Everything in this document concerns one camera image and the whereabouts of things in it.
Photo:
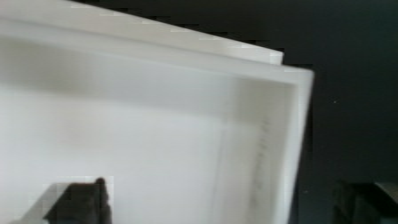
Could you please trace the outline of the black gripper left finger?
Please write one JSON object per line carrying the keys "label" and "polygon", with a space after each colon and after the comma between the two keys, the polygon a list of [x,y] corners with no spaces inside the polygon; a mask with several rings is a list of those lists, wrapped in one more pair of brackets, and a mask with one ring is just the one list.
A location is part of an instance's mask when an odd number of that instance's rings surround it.
{"label": "black gripper left finger", "polygon": [[73,183],[43,217],[48,224],[112,224],[107,182]]}

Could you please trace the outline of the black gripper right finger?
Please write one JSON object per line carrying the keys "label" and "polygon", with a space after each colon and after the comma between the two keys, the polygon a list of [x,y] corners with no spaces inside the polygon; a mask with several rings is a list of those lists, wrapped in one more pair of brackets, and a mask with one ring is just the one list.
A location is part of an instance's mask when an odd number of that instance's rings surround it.
{"label": "black gripper right finger", "polygon": [[334,224],[398,224],[398,183],[338,182]]}

